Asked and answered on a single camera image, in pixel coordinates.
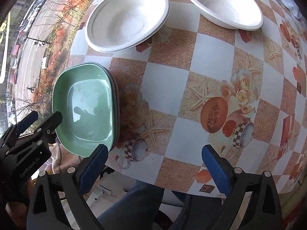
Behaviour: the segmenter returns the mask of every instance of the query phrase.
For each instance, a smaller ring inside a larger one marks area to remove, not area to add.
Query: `white bowl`
[[[263,24],[254,0],[191,0],[209,21],[229,29],[257,30]]]
[[[169,0],[103,0],[90,14],[85,39],[98,52],[125,50],[152,36],[168,14]]]

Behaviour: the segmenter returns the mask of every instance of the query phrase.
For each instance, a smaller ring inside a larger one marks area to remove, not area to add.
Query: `starfish print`
[[[141,134],[141,137],[146,137],[148,136],[151,140],[151,142],[153,143],[154,147],[157,148],[157,142],[156,142],[156,138],[154,136],[155,133],[159,133],[159,132],[164,132],[164,131],[168,131],[169,129],[158,129],[155,128],[153,126],[153,115],[150,114],[150,122],[149,122],[149,129],[146,127],[146,130]]]
[[[272,154],[271,154],[271,156],[269,156],[267,153],[266,153],[266,157],[268,158],[268,161],[267,161],[267,163],[264,165],[265,167],[267,166],[267,165],[269,165],[269,170],[271,169],[271,165],[272,165],[272,162],[274,161],[274,160],[276,160],[276,158],[277,158],[277,156],[275,155],[275,153],[273,152]]]
[[[271,42],[271,46],[267,45],[267,47],[268,47],[269,51],[271,52],[271,55],[269,56],[269,59],[274,57],[275,58],[275,62],[277,63],[278,62],[277,57],[281,56],[281,53],[276,52],[276,49],[275,49],[275,47],[273,45],[273,42]]]
[[[237,62],[240,64],[241,67],[243,67],[244,69],[250,71],[252,74],[257,73],[259,74],[261,72],[261,70],[255,69],[251,67],[251,62],[249,60],[249,57],[246,56],[246,64],[243,63],[241,60],[237,59]]]
[[[196,101],[195,104],[192,105],[192,107],[189,109],[190,111],[193,110],[193,109],[196,109],[198,108],[199,106],[201,105],[204,105],[206,103],[206,101],[209,99],[209,98],[213,98],[214,96],[209,96],[208,95],[208,91],[207,91],[207,81],[205,81],[205,84],[204,84],[204,90],[202,93],[199,93],[198,91],[196,91],[195,88],[193,87],[190,87],[190,90],[192,91],[192,93],[194,95],[196,95],[196,97],[198,98],[198,100]]]

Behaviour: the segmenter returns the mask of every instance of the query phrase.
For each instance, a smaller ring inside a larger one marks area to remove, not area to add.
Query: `metal screw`
[[[243,170],[242,170],[241,168],[239,168],[239,167],[235,167],[235,168],[234,168],[234,171],[235,171],[237,174],[241,174]]]
[[[269,171],[265,171],[265,172],[264,172],[264,175],[265,175],[266,177],[270,177],[270,176],[271,176],[271,173],[270,173]]]
[[[76,170],[75,167],[70,167],[70,168],[67,169],[67,172],[68,173],[74,173],[75,170]]]
[[[42,170],[41,172],[38,173],[39,176],[44,176],[46,174],[45,170]]]

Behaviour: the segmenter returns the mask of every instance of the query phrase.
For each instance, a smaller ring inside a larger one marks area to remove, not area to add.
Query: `checkered tablecloth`
[[[100,1],[93,1],[84,22]],[[169,17],[158,33],[113,54],[92,50],[81,24],[67,68],[83,62],[108,68],[121,94],[121,133],[127,134],[122,139],[142,136],[148,144],[144,160],[129,168],[120,168],[112,152],[107,165],[170,190],[223,197],[210,177],[195,178],[208,176],[200,173],[206,170],[201,149],[210,143],[234,167],[269,170],[279,193],[296,186],[307,151],[306,25],[277,0],[255,1],[264,23],[247,32],[211,23],[189,0],[170,0]],[[137,105],[131,105],[128,95],[136,93]],[[201,116],[212,97],[228,103],[228,123],[214,134],[205,130]],[[237,128],[240,122],[241,128],[250,125],[247,146],[243,141],[233,147],[233,121]],[[213,189],[202,189],[204,182]]]

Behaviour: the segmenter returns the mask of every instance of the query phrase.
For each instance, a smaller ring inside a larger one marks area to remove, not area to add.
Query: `bowl rim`
[[[106,77],[109,79],[109,82],[110,82],[110,84],[111,84],[111,88],[110,88],[111,91],[112,91],[111,100],[112,100],[112,104],[113,104],[113,106],[111,107],[111,113],[112,113],[112,118],[113,118],[114,121],[113,121],[113,123],[112,123],[112,134],[113,134],[112,146],[108,147],[108,150],[109,150],[109,152],[110,152],[110,151],[115,147],[115,144],[116,144],[117,138],[118,138],[118,134],[119,134],[119,129],[118,129],[119,123],[117,122],[119,115],[118,115],[118,113],[117,113],[117,111],[116,111],[117,108],[115,108],[115,106],[117,107],[117,105],[118,105],[117,97],[114,97],[114,96],[113,96],[113,93],[115,93],[115,92],[117,92],[117,91],[113,91],[112,80],[110,79],[110,78],[112,78],[112,77],[110,77],[108,71],[106,71],[106,69],[105,69],[102,65],[100,65],[100,64],[98,64],[98,63],[95,63],[95,62],[85,62],[85,63],[78,64],[78,65],[75,65],[75,66],[73,66],[73,67],[70,67],[70,68],[64,70],[64,71],[60,74],[60,76],[58,77],[58,79],[57,79],[57,81],[56,81],[56,84],[58,83],[58,80],[60,79],[60,77],[61,77],[64,73],[66,73],[66,72],[68,72],[68,71],[70,71],[70,70],[72,70],[72,69],[75,69],[75,68],[78,68],[78,67],[82,67],[82,66],[95,66],[95,67],[98,67],[98,68],[101,69],[103,72],[105,72]],[[52,110],[53,110],[53,113],[54,113],[54,111],[55,111],[55,110],[54,110],[54,90],[55,90],[55,88],[56,88],[56,84],[55,84],[55,86],[54,86],[53,93],[52,93]],[[57,128],[55,129],[55,131],[56,131],[56,134],[57,134],[57,136],[58,136],[58,138],[59,138],[58,130],[59,130],[59,129],[58,129],[58,127],[57,127]],[[95,143],[97,143],[97,145],[101,143],[101,141],[90,141],[90,142],[95,142]],[[73,153],[73,154],[76,154],[76,155],[79,155],[79,156],[84,156],[83,154],[80,155],[80,153],[78,153],[78,151],[72,150],[72,149],[71,149],[71,145],[65,146],[62,142],[61,142],[61,144],[62,144],[63,147],[64,147],[66,150],[68,150],[70,153]]]
[[[146,34],[143,34],[138,39],[134,41],[130,41],[128,43],[119,45],[119,46],[113,46],[113,47],[101,47],[93,43],[93,37],[91,35],[91,26],[93,25],[93,19],[97,16],[98,12],[103,6],[105,6],[109,1],[111,0],[102,0],[100,3],[97,4],[97,6],[94,8],[94,10],[91,12],[86,25],[85,25],[85,40],[88,43],[88,45],[95,51],[101,52],[101,53],[115,53],[122,50],[126,50],[128,48],[134,47],[146,39],[148,39],[150,36],[152,36],[155,32],[157,32],[165,23],[165,21],[168,18],[169,12],[170,12],[170,2],[169,0],[164,0],[165,8],[163,11],[163,14],[159,21],[156,23],[154,27],[152,27]]]
[[[206,6],[202,5],[198,0],[190,0],[192,3],[194,3],[198,8],[200,8],[201,10],[203,10],[205,13],[211,15],[212,17],[218,19],[219,21],[222,21],[223,23],[226,23],[230,26],[236,27],[238,29],[243,29],[243,30],[249,30],[249,31],[254,31],[254,30],[258,30],[259,28],[262,27],[263,25],[263,14],[262,11],[259,7],[259,5],[253,0],[253,2],[257,5],[260,14],[261,14],[261,21],[259,24],[254,25],[254,26],[248,26],[248,25],[243,25],[243,24],[239,24],[236,22],[233,22],[231,20],[228,20],[227,18],[224,18],[216,13],[214,13],[212,10],[208,9]]]

